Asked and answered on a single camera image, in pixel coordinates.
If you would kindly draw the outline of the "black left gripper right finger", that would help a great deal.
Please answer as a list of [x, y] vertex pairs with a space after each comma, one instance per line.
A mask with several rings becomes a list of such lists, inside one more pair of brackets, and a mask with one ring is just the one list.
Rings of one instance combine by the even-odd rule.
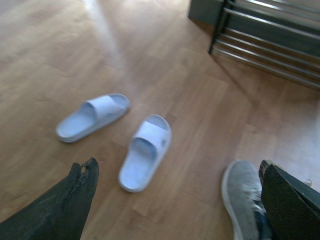
[[275, 240], [320, 238], [320, 193], [269, 159], [259, 167], [262, 203]]

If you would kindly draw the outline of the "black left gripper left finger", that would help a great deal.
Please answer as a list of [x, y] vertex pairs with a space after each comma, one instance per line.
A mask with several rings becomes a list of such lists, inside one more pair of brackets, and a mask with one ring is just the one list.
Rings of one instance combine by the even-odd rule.
[[79, 240], [99, 179], [95, 158], [74, 163], [69, 174], [0, 224], [2, 240]]

